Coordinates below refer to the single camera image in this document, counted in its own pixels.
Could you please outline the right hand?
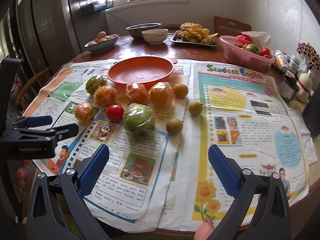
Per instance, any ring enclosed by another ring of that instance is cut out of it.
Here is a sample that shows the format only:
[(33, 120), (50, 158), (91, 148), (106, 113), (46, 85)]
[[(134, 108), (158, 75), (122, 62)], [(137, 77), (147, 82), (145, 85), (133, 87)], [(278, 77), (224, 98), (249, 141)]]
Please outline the right hand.
[(214, 231), (213, 221), (206, 217), (195, 232), (194, 240), (206, 240)]

